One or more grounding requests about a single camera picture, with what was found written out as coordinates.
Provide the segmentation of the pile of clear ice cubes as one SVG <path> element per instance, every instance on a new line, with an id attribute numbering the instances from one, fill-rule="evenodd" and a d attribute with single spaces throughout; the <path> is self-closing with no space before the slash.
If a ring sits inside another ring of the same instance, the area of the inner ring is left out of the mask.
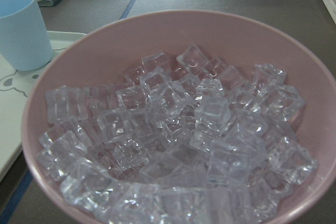
<path id="1" fill-rule="evenodd" d="M 124 77 L 45 94 L 37 161 L 103 223 L 262 223 L 318 166 L 293 129 L 305 101 L 269 63 L 247 79 L 192 45 Z"/>

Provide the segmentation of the light blue plastic cup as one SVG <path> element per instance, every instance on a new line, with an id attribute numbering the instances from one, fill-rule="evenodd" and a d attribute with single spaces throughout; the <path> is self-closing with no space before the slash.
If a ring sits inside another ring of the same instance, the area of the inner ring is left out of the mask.
<path id="1" fill-rule="evenodd" d="M 51 61 L 53 51 L 36 0 L 1 0 L 1 55 L 19 71 Z"/>

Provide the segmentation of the pink bowl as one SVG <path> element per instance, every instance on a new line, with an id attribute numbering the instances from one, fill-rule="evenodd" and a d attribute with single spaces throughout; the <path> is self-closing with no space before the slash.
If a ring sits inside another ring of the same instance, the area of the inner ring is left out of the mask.
<path id="1" fill-rule="evenodd" d="M 68 85 L 92 86 L 122 80 L 121 72 L 142 57 L 164 50 L 181 54 L 190 44 L 248 74 L 253 65 L 271 63 L 287 73 L 306 101 L 299 142 L 318 162 L 316 171 L 279 206 L 273 223 L 291 223 L 308 211 L 335 180 L 335 79 L 305 46 L 285 33 L 233 14 L 203 10 L 149 13 L 119 20 L 89 33 L 49 63 L 31 90 L 22 119 L 26 163 L 45 195 L 80 223 L 93 215 L 68 205 L 36 161 L 38 137 L 48 129 L 44 94 Z"/>

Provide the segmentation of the white bear tray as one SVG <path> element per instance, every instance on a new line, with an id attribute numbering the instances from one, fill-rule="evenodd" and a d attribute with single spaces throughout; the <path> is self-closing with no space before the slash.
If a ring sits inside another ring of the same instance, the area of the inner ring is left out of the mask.
<path id="1" fill-rule="evenodd" d="M 1 179 L 22 152 L 20 131 L 24 107 L 43 72 L 44 67 L 18 71 L 1 57 Z"/>

